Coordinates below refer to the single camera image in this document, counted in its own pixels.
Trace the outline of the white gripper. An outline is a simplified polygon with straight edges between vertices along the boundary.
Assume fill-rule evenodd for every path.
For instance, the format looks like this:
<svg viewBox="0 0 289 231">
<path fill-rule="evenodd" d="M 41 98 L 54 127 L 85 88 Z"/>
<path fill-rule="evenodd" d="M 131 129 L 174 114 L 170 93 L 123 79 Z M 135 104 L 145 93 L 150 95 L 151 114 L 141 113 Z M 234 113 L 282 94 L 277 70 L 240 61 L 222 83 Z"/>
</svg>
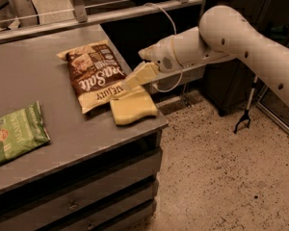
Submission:
<svg viewBox="0 0 289 231">
<path fill-rule="evenodd" d="M 162 38 L 138 52 L 143 60 L 152 63 L 139 63 L 122 81 L 122 87 L 132 90 L 147 84 L 157 77 L 159 71 L 171 73 L 192 64 L 215 64 L 232 60 L 233 57 L 222 50 L 222 46 L 234 37 L 235 32 L 231 30 L 209 30 L 199 26 Z"/>
</svg>

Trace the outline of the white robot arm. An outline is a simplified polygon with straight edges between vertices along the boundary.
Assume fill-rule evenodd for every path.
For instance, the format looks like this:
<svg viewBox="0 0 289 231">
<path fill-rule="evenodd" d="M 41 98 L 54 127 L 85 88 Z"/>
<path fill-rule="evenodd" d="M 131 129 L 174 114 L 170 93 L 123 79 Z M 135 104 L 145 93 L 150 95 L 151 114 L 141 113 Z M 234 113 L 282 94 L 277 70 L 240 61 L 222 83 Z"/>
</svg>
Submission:
<svg viewBox="0 0 289 231">
<path fill-rule="evenodd" d="M 125 90 L 151 82 L 159 72 L 238 59 L 289 107 L 289 48 L 259 34 L 228 6 L 209 9 L 196 27 L 163 38 L 140 50 L 139 55 L 158 68 L 146 73 L 145 65 L 140 64 L 123 81 Z"/>
</svg>

